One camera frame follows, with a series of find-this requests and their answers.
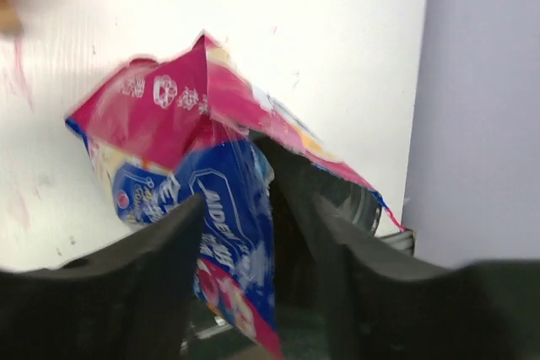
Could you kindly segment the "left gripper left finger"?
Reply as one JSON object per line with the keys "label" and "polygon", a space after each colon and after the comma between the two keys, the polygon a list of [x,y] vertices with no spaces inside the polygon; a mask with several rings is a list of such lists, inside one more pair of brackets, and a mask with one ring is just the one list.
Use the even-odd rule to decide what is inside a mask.
{"label": "left gripper left finger", "polygon": [[1,274],[4,359],[177,359],[204,200],[56,270]]}

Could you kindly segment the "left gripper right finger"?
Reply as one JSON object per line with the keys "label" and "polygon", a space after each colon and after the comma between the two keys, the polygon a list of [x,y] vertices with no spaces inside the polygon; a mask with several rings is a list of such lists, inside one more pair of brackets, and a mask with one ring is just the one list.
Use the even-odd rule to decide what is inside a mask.
{"label": "left gripper right finger", "polygon": [[321,196],[314,205],[332,358],[538,358],[537,261],[445,269],[368,237]]}

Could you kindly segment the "pink pet food bag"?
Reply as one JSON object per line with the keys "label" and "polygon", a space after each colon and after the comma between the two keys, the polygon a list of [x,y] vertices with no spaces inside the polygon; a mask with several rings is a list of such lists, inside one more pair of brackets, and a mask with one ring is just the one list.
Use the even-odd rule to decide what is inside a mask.
{"label": "pink pet food bag", "polygon": [[194,293],[281,358],[269,190],[276,167],[250,132],[306,159],[318,174],[366,191],[371,184],[244,78],[206,33],[175,59],[126,62],[65,123],[84,142],[125,224],[156,223],[188,197],[203,196],[207,209]]}

